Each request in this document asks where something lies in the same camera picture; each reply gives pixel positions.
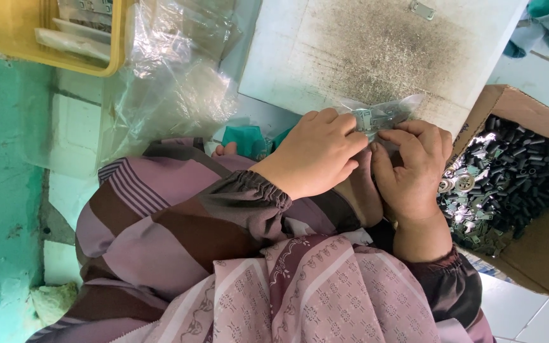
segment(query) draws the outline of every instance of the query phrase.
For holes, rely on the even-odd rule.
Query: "turquoise painted wall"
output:
[[[43,169],[21,159],[19,127],[24,112],[48,110],[47,87],[28,90],[27,78],[46,84],[51,72],[47,66],[0,60],[0,343],[24,342],[40,328],[29,287],[42,282],[43,274],[37,217]]]

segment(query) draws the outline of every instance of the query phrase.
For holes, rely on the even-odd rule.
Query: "open cardboard box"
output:
[[[449,165],[461,156],[471,139],[484,129],[490,114],[521,124],[549,138],[549,108],[508,85],[487,85],[454,141]],[[498,258],[473,253],[531,291],[549,295],[549,209],[534,219],[519,240]]]

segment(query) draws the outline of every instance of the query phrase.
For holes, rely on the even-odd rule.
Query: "dirty white surface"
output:
[[[417,117],[456,134],[527,0],[263,0],[240,93],[294,113],[428,95]]]

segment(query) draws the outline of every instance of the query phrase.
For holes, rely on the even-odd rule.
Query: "tiled floor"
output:
[[[66,72],[59,76],[60,89],[93,104],[101,102],[99,79]],[[489,78],[489,83],[511,84],[549,106],[549,50],[545,46],[538,46],[533,53],[522,60],[502,57]],[[285,127],[294,121],[291,113],[263,103],[253,104],[252,99],[243,100],[249,103],[243,105],[240,111],[242,113],[239,114],[247,124],[263,124],[267,130],[276,134],[280,129],[278,127],[281,125],[280,121],[286,122]],[[261,113],[269,113],[270,119],[262,118]],[[276,123],[271,120],[273,117],[278,118]],[[85,201],[94,191],[95,182],[94,180],[70,181],[56,173],[51,176],[51,202],[69,221],[74,222],[79,214],[79,203]],[[57,277],[64,279],[64,276],[59,274]],[[74,275],[67,276],[68,279],[74,277]],[[489,276],[483,275],[482,280],[484,313],[491,323],[493,333],[500,338],[499,343],[549,342],[548,297]]]
[[[549,106],[549,49],[544,45],[522,60],[501,57],[491,84],[511,84]],[[498,342],[549,342],[549,298],[483,276],[483,309]]]

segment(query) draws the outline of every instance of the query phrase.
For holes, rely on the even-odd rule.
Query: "yellow tray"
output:
[[[109,65],[61,52],[35,41],[35,27],[56,30],[56,0],[0,0],[0,51],[6,55],[42,64],[107,77],[124,63],[126,10],[132,0],[113,0],[112,51]]]

